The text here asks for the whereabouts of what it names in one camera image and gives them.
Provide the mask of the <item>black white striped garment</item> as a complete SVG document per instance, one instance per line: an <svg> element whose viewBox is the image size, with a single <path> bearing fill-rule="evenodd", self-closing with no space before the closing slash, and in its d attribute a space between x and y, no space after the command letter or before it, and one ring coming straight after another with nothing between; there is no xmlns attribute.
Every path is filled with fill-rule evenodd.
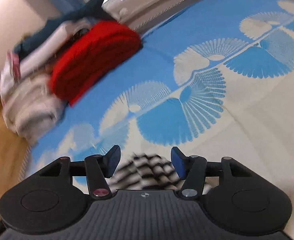
<svg viewBox="0 0 294 240"><path fill-rule="evenodd" d="M118 190L194 190L196 195L212 187L206 183L207 160L186 156L177 147L171 150L171 160L157 154L134 154L118 167L107 180L110 191Z"/></svg>

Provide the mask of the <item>cream folded quilt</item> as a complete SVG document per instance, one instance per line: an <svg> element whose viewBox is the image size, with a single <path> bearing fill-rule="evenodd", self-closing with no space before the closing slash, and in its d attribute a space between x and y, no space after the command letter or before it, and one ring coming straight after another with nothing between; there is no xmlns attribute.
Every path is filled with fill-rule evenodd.
<svg viewBox="0 0 294 240"><path fill-rule="evenodd" d="M61 120L67 105L51 91L50 78L46 70L18 81L1 74L0 98L5 125L31 145Z"/></svg>

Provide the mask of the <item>blue white patterned bedsheet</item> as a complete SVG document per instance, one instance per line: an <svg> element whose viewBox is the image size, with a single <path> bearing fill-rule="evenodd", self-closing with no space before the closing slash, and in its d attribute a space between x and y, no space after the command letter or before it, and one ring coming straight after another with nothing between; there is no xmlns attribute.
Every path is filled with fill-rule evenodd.
<svg viewBox="0 0 294 240"><path fill-rule="evenodd" d="M143 36L32 149L31 175L61 156L230 156L291 198L294 239L294 1L203 0Z"/></svg>

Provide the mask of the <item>white pink folded garment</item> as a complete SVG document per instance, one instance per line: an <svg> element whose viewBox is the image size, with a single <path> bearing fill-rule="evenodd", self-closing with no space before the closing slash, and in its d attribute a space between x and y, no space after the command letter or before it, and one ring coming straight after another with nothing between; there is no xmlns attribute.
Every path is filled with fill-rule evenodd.
<svg viewBox="0 0 294 240"><path fill-rule="evenodd" d="M6 54L4 68L0 74L0 98L2 105L5 104L10 90L20 81L20 79L19 56L9 50Z"/></svg>

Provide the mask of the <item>red folded blanket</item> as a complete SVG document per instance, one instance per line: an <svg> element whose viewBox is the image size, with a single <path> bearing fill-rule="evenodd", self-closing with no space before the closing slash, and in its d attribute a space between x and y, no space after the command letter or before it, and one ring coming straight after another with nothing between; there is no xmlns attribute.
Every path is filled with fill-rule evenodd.
<svg viewBox="0 0 294 240"><path fill-rule="evenodd" d="M107 72L142 47L138 33L115 21L101 21L77 40L55 63L49 86L71 106Z"/></svg>

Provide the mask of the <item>dark teal shark plush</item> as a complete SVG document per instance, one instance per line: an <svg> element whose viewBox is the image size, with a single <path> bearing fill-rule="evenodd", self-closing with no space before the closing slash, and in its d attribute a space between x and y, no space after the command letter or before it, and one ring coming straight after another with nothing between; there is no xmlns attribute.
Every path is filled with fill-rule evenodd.
<svg viewBox="0 0 294 240"><path fill-rule="evenodd" d="M13 52L22 60L37 49L62 23L77 22L83 18L94 18L95 20L115 21L115 19L103 9L104 0L89 0L78 10L71 11L59 18L47 20L40 31L20 41L13 48Z"/></svg>

